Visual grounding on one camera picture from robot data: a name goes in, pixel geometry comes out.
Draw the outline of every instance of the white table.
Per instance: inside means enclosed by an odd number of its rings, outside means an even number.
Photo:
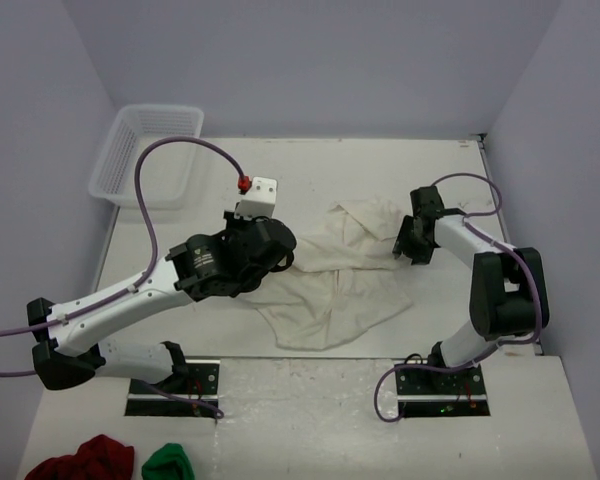
[[[296,234],[308,232],[336,200],[380,195],[410,213],[411,190],[451,172],[485,174],[476,142],[222,139],[218,144],[234,154],[247,174],[278,179],[274,216]],[[149,161],[168,164],[169,158],[159,152]],[[185,207],[153,215],[162,253],[191,235],[222,230],[223,210],[238,199],[236,175],[227,162],[208,150],[198,149],[197,155]],[[440,191],[448,207],[493,208],[489,187],[474,179],[449,180]],[[502,237],[496,217],[476,223]],[[139,212],[122,209],[101,286],[142,270],[148,258],[149,241]],[[171,339],[195,356],[399,358],[427,353],[466,321],[471,272],[449,252],[438,250],[430,265],[400,269],[396,275],[413,307],[356,341],[323,352],[277,348],[268,323],[239,297],[211,298],[163,312],[115,337],[136,343]]]
[[[295,232],[307,229],[337,199],[382,194],[408,212],[413,188],[451,172],[484,174],[473,142],[217,143],[234,153],[248,174],[279,179],[276,216]],[[198,155],[186,207],[153,215],[163,249],[189,235],[220,230],[222,209],[234,201],[231,170],[202,150]],[[448,206],[471,210],[492,202],[487,188],[469,180],[451,181],[441,190]],[[496,219],[478,223],[496,236],[501,233]],[[145,238],[137,212],[122,210],[101,286],[145,266]],[[391,366],[387,358],[427,352],[466,318],[468,270],[444,252],[434,259],[405,275],[415,305],[404,316],[326,352],[290,355],[276,348],[256,312],[222,299],[166,312],[120,332],[118,338],[127,341],[170,339],[187,354],[222,357],[219,394],[227,417],[217,425],[206,419],[124,417],[128,381],[120,379],[45,391],[19,478],[100,433],[136,447],[135,478],[140,465],[166,442],[183,444],[200,479],[595,478],[560,360],[536,357],[530,348],[498,352],[485,362],[490,417],[411,419],[397,425],[375,417],[371,393]],[[290,356],[322,358],[253,358]],[[381,395],[386,413],[395,414],[395,396],[389,381]]]

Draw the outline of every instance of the wrinkled white towel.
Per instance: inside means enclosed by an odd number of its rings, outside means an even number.
[[[239,298],[269,322],[277,345],[324,350],[350,342],[412,304],[391,270],[403,213],[374,198],[337,202],[316,233],[297,236],[293,266]]]

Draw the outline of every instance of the white plastic basket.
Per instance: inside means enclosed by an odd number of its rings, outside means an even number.
[[[89,181],[89,193],[121,207],[137,207],[133,171],[140,152],[172,135],[199,137],[204,114],[195,107],[128,105],[122,108]],[[182,207],[196,146],[174,143],[154,150],[142,165],[142,193],[149,208]]]

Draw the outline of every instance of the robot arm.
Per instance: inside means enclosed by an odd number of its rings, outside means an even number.
[[[413,264],[426,265],[434,249],[445,248],[472,269],[469,320],[454,335],[434,345],[429,363],[440,367],[465,365],[503,338],[533,332],[536,315],[531,292],[515,261],[471,232],[462,210],[446,209],[437,187],[412,191],[411,203],[413,216],[404,217],[394,255],[404,254]],[[549,322],[549,306],[540,254],[533,248],[505,246],[524,260],[533,275],[544,328]]]
[[[141,273],[71,302],[53,304],[43,298],[30,302],[29,325],[50,324],[34,333],[38,341],[33,348],[34,368],[44,385],[60,390],[94,376],[155,384],[172,375],[186,375],[177,344],[134,345],[109,336],[163,310],[253,291],[269,272],[288,268],[296,240],[284,224],[270,218],[276,187],[275,180],[254,178],[235,211],[225,212],[225,230],[194,235],[170,249],[137,288],[134,282]],[[117,300],[72,318],[72,313],[125,289],[128,292]]]

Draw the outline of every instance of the black mounting base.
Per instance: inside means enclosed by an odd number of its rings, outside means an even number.
[[[402,370],[396,372],[396,387],[404,418],[490,415],[479,366],[455,374]]]
[[[182,397],[191,397],[218,406],[218,378],[220,360],[187,360],[187,376],[168,378],[156,385],[167,393]],[[156,395],[137,380],[131,380],[127,407],[128,417],[194,417],[214,418],[208,408],[177,402]]]

